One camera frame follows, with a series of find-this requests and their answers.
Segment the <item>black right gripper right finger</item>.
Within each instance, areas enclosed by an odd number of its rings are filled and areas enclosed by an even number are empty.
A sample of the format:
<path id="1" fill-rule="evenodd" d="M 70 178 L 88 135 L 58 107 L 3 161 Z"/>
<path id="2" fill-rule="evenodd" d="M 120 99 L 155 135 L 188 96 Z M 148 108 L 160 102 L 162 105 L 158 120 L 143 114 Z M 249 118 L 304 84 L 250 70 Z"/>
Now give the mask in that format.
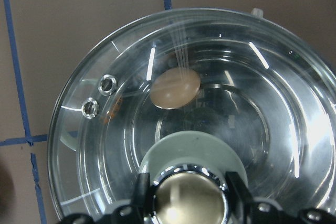
<path id="1" fill-rule="evenodd" d="M 237 172 L 226 172 L 229 205 L 239 223 L 335 223 L 335 215 L 317 208 L 286 213 L 274 200 L 253 197 Z"/>

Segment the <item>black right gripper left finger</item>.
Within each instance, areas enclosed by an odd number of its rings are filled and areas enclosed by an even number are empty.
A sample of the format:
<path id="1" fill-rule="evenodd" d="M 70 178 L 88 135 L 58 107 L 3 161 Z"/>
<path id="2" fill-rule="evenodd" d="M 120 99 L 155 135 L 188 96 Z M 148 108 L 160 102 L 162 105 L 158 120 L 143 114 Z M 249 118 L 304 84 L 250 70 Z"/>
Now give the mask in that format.
<path id="1" fill-rule="evenodd" d="M 59 223 L 144 223 L 149 189 L 150 174 L 140 173 L 129 204 L 117 207 L 111 214 L 103 215 L 98 220 L 86 214 L 70 214 L 63 217 Z"/>

